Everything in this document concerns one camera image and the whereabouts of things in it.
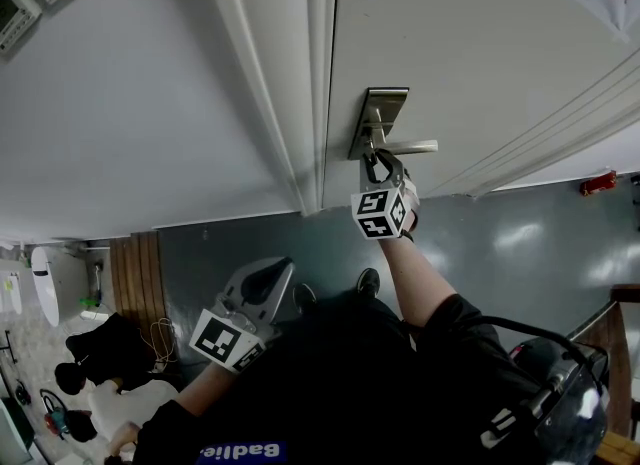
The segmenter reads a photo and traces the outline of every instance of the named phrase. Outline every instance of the white door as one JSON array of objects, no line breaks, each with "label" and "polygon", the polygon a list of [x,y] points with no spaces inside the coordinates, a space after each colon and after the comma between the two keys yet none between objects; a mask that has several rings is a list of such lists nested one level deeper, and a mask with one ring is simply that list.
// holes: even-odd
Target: white door
[{"label": "white door", "polygon": [[637,46],[575,0],[337,0],[324,207],[358,191],[346,160],[367,87],[409,87],[390,141],[421,196],[480,193],[631,123]]}]

